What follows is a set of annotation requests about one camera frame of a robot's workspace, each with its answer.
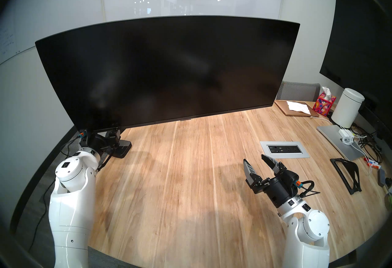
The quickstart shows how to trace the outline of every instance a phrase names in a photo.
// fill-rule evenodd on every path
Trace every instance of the power outlet panel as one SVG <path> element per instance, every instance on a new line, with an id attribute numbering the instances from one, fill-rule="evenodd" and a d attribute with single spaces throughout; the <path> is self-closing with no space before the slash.
<path id="1" fill-rule="evenodd" d="M 264 154 L 272 158 L 308 158 L 310 155 L 299 141 L 261 141 Z"/>
<path id="2" fill-rule="evenodd" d="M 283 145 L 268 145 L 271 153 L 302 153 L 297 145 L 283 146 Z"/>

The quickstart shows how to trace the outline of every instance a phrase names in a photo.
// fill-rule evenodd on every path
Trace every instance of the white container lid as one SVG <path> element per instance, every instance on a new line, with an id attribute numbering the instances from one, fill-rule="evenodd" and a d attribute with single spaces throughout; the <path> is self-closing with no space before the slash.
<path id="1" fill-rule="evenodd" d="M 356 102 L 359 103 L 365 100 L 365 97 L 363 97 L 361 93 L 350 88 L 344 89 L 343 94 L 345 94 L 348 98 L 351 98 L 352 100 L 355 100 Z"/>

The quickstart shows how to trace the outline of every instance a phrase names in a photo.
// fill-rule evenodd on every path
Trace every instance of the floral tissue box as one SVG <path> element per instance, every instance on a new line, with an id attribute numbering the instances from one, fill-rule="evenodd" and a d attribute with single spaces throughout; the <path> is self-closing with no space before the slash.
<path id="1" fill-rule="evenodd" d="M 331 96 L 331 100 L 324 99 L 325 92 L 322 92 L 314 103 L 313 110 L 317 113 L 326 116 L 334 103 L 336 96 Z"/>

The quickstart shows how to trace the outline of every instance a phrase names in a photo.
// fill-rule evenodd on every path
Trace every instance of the black tv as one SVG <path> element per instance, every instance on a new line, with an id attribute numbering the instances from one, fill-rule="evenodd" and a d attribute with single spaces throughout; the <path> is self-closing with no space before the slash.
<path id="1" fill-rule="evenodd" d="M 360 114 L 392 148 L 392 25 L 374 0 L 336 0 L 320 73 L 360 92 Z"/>
<path id="2" fill-rule="evenodd" d="M 62 32 L 36 47 L 77 129 L 99 132 L 271 106 L 299 27 L 154 17 Z"/>

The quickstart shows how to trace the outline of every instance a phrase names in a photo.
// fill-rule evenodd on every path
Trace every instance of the white paper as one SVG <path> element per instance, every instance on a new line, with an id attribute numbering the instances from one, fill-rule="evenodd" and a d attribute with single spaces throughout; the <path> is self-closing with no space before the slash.
<path id="1" fill-rule="evenodd" d="M 287 101 L 288 104 L 288 109 L 292 111 L 297 111 L 297 112 L 304 112 L 306 114 L 311 114 L 309 112 L 309 108 L 307 105 L 301 104 L 301 103 L 296 103 L 292 101 Z"/>
<path id="2" fill-rule="evenodd" d="M 329 88 L 326 88 L 326 87 L 322 87 L 323 88 L 323 90 L 324 90 L 324 92 L 325 92 L 325 96 L 324 96 L 324 99 L 325 100 L 331 100 L 331 91 L 329 91 Z"/>

